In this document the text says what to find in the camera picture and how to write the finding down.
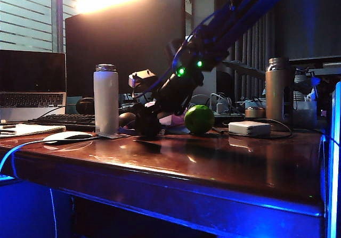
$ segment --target paper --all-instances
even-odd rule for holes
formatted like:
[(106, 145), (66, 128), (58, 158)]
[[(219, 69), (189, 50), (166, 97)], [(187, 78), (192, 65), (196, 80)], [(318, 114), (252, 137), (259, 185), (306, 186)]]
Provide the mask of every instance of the paper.
[(0, 138), (39, 134), (39, 133), (63, 132), (66, 130), (66, 127), (64, 125), (50, 125), (49, 126), (49, 125), (17, 124), (15, 128), (5, 128), (3, 130), (15, 131), (15, 133), (3, 132), (0, 134)]

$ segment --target silver thermos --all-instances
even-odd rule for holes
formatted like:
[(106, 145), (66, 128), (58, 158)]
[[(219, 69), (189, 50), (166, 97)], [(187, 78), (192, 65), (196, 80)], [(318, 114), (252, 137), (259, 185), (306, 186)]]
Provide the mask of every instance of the silver thermos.
[(266, 118), (292, 125), (294, 79), (295, 68), (287, 58), (269, 59), (265, 73)]

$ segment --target laptop keyboard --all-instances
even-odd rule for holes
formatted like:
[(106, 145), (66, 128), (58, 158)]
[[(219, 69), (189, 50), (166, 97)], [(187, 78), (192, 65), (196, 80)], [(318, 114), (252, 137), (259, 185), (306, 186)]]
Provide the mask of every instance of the laptop keyboard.
[(3, 93), (1, 108), (51, 108), (62, 106), (63, 94), (58, 93)]

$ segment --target keyboard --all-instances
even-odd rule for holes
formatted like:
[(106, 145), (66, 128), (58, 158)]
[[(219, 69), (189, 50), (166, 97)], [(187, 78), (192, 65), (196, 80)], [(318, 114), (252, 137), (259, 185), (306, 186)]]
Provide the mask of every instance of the keyboard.
[(62, 106), (63, 94), (58, 93), (2, 93), (1, 108), (51, 108)]
[(95, 115), (93, 114), (49, 114), (48, 116), (28, 120), (27, 123), (65, 125), (67, 130), (95, 131)]

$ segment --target blue robotic arm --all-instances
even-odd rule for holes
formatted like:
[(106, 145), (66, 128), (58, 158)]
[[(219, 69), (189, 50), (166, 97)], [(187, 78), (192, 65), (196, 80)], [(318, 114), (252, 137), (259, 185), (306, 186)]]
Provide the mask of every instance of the blue robotic arm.
[(175, 54), (171, 76), (153, 91), (153, 106), (140, 107), (136, 129), (144, 136), (159, 132), (158, 116), (180, 115), (193, 90), (203, 85), (203, 71), (211, 71), (228, 56), (228, 48), (279, 0), (229, 0), (206, 18)]

